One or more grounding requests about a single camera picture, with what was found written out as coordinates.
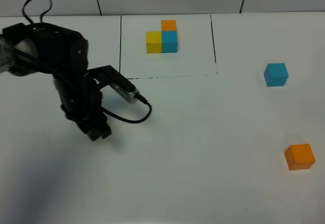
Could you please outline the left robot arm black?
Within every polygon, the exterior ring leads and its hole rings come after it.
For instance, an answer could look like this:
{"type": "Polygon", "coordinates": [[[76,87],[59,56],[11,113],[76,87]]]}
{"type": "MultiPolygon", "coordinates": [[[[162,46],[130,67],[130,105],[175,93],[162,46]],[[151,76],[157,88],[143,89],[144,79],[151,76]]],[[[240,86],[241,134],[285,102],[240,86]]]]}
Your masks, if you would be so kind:
{"type": "Polygon", "coordinates": [[[77,32],[49,23],[4,28],[2,68],[14,76],[51,74],[61,109],[90,140],[111,135],[102,111],[103,95],[88,69],[88,41],[77,32]]]}

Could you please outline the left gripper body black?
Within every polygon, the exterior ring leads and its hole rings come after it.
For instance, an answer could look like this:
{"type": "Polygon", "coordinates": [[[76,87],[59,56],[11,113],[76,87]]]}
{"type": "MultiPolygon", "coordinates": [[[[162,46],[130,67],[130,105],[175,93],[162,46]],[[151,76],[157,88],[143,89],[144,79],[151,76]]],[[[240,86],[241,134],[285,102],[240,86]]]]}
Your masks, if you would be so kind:
{"type": "Polygon", "coordinates": [[[101,110],[101,93],[89,71],[67,70],[53,74],[61,109],[81,130],[107,130],[107,117],[101,110]]]}

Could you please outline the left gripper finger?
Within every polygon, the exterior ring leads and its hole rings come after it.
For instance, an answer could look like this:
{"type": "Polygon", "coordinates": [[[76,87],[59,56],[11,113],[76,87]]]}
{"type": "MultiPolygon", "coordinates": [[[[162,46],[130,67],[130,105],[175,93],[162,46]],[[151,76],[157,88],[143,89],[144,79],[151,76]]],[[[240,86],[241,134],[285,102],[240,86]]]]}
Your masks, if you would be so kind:
{"type": "Polygon", "coordinates": [[[101,138],[105,139],[112,134],[111,128],[105,124],[100,128],[101,138]]]}
{"type": "Polygon", "coordinates": [[[101,132],[96,129],[90,129],[86,131],[86,135],[91,141],[95,141],[101,137],[101,132]]]}

